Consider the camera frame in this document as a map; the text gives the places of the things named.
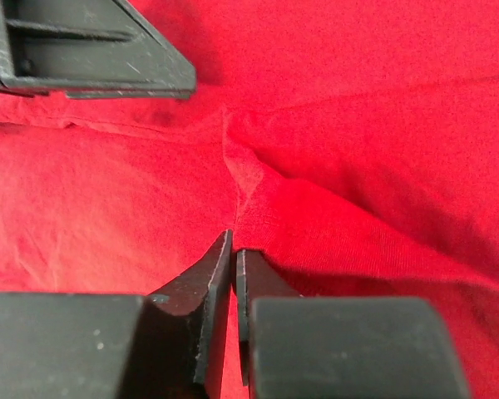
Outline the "red t shirt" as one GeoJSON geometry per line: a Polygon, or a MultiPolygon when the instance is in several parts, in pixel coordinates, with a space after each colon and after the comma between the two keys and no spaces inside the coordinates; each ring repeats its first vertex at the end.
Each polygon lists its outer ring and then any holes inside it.
{"type": "Polygon", "coordinates": [[[149,293],[225,229],[416,295],[499,398],[499,1],[138,1],[188,101],[0,95],[0,291],[149,293]]]}

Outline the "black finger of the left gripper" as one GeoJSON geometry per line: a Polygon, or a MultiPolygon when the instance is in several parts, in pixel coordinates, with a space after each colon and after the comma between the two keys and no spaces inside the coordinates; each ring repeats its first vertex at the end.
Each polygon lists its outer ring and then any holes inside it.
{"type": "Polygon", "coordinates": [[[194,66],[127,1],[0,0],[0,93],[178,98],[194,66]]]}

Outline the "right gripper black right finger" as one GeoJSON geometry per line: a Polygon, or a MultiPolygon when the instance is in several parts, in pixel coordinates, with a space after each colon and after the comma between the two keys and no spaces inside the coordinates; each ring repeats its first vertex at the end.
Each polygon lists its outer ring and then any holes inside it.
{"type": "Polygon", "coordinates": [[[242,249],[236,254],[235,294],[237,298],[240,369],[245,387],[250,384],[250,310],[259,297],[302,295],[292,288],[267,262],[260,251],[242,249]]]}

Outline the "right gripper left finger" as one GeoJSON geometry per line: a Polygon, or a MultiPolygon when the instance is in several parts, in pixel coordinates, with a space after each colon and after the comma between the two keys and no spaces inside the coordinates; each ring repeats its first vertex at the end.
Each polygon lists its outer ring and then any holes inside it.
{"type": "Polygon", "coordinates": [[[148,298],[161,310],[167,337],[161,356],[163,398],[218,398],[230,305],[232,232],[148,298]]]}

